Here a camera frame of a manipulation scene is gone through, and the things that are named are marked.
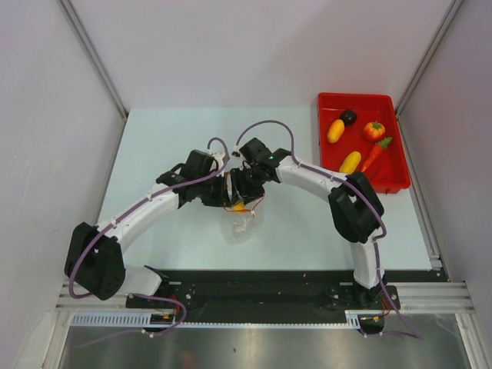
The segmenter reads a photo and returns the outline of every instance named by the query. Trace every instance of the plastic tray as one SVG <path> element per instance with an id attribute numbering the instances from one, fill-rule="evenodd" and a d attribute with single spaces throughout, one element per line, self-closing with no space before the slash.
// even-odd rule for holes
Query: plastic tray
<path id="1" fill-rule="evenodd" d="M 331 171 L 338 171 L 341 163 L 352 151 L 359 151 L 362 160 L 360 169 L 374 143 L 362 136 L 364 126 L 370 121 L 378 121 L 386 128 L 384 137 L 392 137 L 384 153 L 366 172 L 374 190 L 379 193 L 396 194 L 410 187 L 407 161 L 405 159 L 400 131 L 394 113 L 393 102 L 386 95 L 354 95 L 321 93 L 318 96 L 320 125 L 321 165 Z M 327 141 L 328 129 L 335 119 L 339 119 L 344 110 L 357 113 L 354 124 L 345 127 L 345 131 L 335 144 Z"/>

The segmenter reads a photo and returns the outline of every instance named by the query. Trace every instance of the white cable clip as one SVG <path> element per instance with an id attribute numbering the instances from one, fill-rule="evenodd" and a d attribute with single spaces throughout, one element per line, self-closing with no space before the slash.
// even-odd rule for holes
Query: white cable clip
<path id="1" fill-rule="evenodd" d="M 234 154 L 238 154 L 238 156 L 241 155 L 241 153 L 239 152 L 239 145 L 234 145 L 234 147 L 232 148 L 231 155 L 234 155 Z"/>

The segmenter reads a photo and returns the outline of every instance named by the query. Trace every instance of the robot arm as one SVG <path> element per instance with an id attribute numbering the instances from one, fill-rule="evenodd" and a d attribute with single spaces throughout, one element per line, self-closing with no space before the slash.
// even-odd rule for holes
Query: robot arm
<path id="1" fill-rule="evenodd" d="M 366 289 L 376 286 L 374 248 L 367 240 L 379 224 L 365 203 L 355 198 L 352 190 L 344 184 L 349 182 L 356 187 L 382 215 L 384 209 L 363 174 L 343 175 L 314 165 L 299 165 L 289 151 L 278 149 L 271 152 L 256 138 L 233 155 L 241 156 L 243 165 L 231 169 L 230 191 L 222 174 L 176 188 L 178 184 L 190 183 L 221 168 L 223 155 L 194 150 L 186 163 L 161 175 L 146 198 L 119 216 L 94 227 L 80 224 L 72 235 L 65 274 L 70 276 L 75 262 L 99 230 L 113 224 L 82 262 L 75 281 L 102 300 L 117 292 L 152 295 L 161 283 L 160 277 L 149 268 L 125 269 L 122 260 L 122 254 L 140 234 L 160 217 L 195 198 L 200 198 L 205 206 L 213 207 L 232 206 L 239 201 L 247 204 L 264 195 L 264 183 L 275 181 L 299 187 L 330 204 L 335 228 L 351 243 L 355 281 Z"/>

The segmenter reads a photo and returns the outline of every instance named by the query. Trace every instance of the toy tomato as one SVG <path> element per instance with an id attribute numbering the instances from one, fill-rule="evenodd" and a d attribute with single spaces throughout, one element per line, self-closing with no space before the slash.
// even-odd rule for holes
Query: toy tomato
<path id="1" fill-rule="evenodd" d="M 372 121 L 366 124 L 364 130 L 362 131 L 362 135 L 366 140 L 376 142 L 383 138 L 385 131 L 386 130 L 381 123 Z"/>

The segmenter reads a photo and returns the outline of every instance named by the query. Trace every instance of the green leaf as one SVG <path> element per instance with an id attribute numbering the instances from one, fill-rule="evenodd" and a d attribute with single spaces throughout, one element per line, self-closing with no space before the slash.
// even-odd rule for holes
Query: green leaf
<path id="1" fill-rule="evenodd" d="M 384 140 L 376 142 L 376 144 L 380 145 L 383 149 L 386 149 L 392 139 L 393 139 L 392 137 L 386 137 Z"/>

